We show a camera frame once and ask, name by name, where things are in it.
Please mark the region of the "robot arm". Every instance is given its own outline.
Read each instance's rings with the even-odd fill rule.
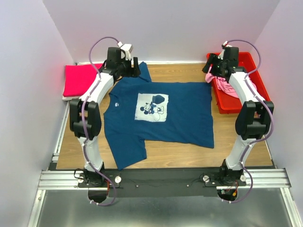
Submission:
[[[203,72],[207,73],[210,66],[210,73],[216,77],[225,78],[235,89],[242,104],[242,109],[237,117],[235,128],[238,134],[236,142],[230,155],[223,161],[221,166],[221,178],[229,177],[229,181],[238,180],[243,173],[241,161],[244,165],[253,145],[243,155],[245,147],[254,140],[261,139],[268,133],[270,127],[270,117],[262,104],[256,99],[264,98],[254,88],[243,67],[239,67],[239,48],[230,45],[222,45],[223,51],[219,54],[211,54]],[[264,101],[273,112],[272,102]]]
[[[100,170],[103,166],[103,160],[100,156],[98,147],[98,135],[101,130],[99,105],[105,94],[120,76],[138,77],[141,74],[138,65],[138,58],[134,57],[134,67],[132,67],[132,45],[123,45],[121,42],[119,42],[118,46],[119,47],[109,47],[107,52],[107,60],[99,69],[101,79],[97,74],[96,79],[87,92],[79,99],[73,99],[70,102],[70,130],[74,132],[76,137],[78,137],[78,141],[80,142],[83,151],[86,136],[80,114],[81,106],[85,99],[89,96],[85,105],[85,111],[87,113],[85,116],[85,121],[89,134],[89,140],[86,143],[86,153],[89,160],[93,163],[97,170]],[[94,169],[87,162],[85,163],[84,168],[94,172]]]

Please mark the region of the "printed graphic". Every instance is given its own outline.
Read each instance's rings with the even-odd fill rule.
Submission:
[[[167,117],[168,102],[168,95],[139,93],[134,119],[148,122],[164,122]]]

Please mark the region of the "blue t-shirt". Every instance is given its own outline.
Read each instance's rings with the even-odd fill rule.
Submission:
[[[123,78],[109,93],[105,137],[118,169],[146,159],[145,140],[214,148],[211,87],[152,82],[145,63],[139,78]]]

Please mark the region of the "white panel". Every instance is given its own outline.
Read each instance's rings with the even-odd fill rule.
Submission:
[[[260,74],[275,104],[275,130],[268,140],[274,162],[286,167],[291,192],[303,217],[303,2],[283,0],[256,42]]]
[[[112,35],[134,46],[145,61],[205,61],[228,39],[255,42],[279,0],[44,0],[76,62],[91,45]],[[95,61],[106,58],[100,44]],[[242,50],[250,50],[240,44]]]
[[[0,2],[0,226],[27,226],[72,58],[41,0]]]

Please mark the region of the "folded pink cloth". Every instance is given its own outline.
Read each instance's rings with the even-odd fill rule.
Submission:
[[[209,73],[209,71],[205,76],[205,80],[207,83],[210,83],[213,79],[215,79],[215,83],[217,83],[219,90],[222,90],[224,93],[226,93],[232,97],[239,98],[235,89],[233,89],[232,86],[229,83],[227,83],[224,78],[215,77],[211,73]]]

